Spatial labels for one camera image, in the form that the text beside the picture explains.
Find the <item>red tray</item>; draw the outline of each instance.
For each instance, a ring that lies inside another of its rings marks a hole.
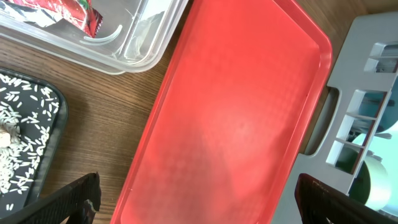
[[[195,0],[111,223],[269,223],[330,67],[293,0]]]

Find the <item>red snack wrapper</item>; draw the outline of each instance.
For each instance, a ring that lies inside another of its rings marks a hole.
[[[102,16],[92,8],[91,0],[6,0],[33,9],[48,9],[62,15],[64,19],[95,37],[102,23]]]

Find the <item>gray dish rack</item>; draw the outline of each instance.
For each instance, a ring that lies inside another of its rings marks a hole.
[[[398,67],[398,12],[357,17],[327,83],[330,94],[305,154],[296,158],[272,223],[301,223],[294,190],[299,174],[307,173],[348,194],[390,100]],[[380,99],[366,95],[379,94]],[[363,104],[377,103],[374,116],[360,113]],[[355,132],[367,133],[362,145],[349,141]],[[344,150],[358,152],[349,172],[336,167]]]

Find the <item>tray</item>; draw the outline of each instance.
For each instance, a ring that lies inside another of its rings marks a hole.
[[[111,223],[271,222],[330,67],[295,1],[196,0]]]
[[[9,75],[11,77],[17,77],[23,80],[27,80],[32,84],[37,84],[38,86],[49,87],[57,95],[58,102],[60,105],[57,117],[54,119],[52,124],[49,124],[52,125],[51,134],[49,140],[47,141],[47,147],[44,149],[44,154],[41,157],[41,162],[36,170],[34,181],[30,186],[29,191],[27,193],[24,192],[22,195],[14,194],[15,192],[11,192],[6,195],[2,195],[2,197],[0,197],[0,218],[4,218],[5,216],[17,212],[18,210],[22,209],[24,206],[33,203],[37,199],[39,199],[40,193],[44,186],[45,177],[47,176],[47,173],[50,169],[51,162],[53,160],[59,140],[62,136],[63,130],[67,122],[68,106],[65,97],[62,95],[62,93],[57,88],[55,88],[53,85],[49,84],[46,81],[30,77],[22,73],[14,72],[5,68],[0,68],[0,73]],[[19,199],[18,201],[15,201],[14,199],[16,195],[18,196]],[[5,209],[6,204],[9,203],[14,204],[14,208],[12,209],[12,211],[6,211]]]

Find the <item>clear plastic container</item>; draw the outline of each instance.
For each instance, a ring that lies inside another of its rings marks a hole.
[[[0,14],[0,35],[111,75],[143,72],[162,57],[188,0],[93,0],[95,39],[67,21],[41,28]]]

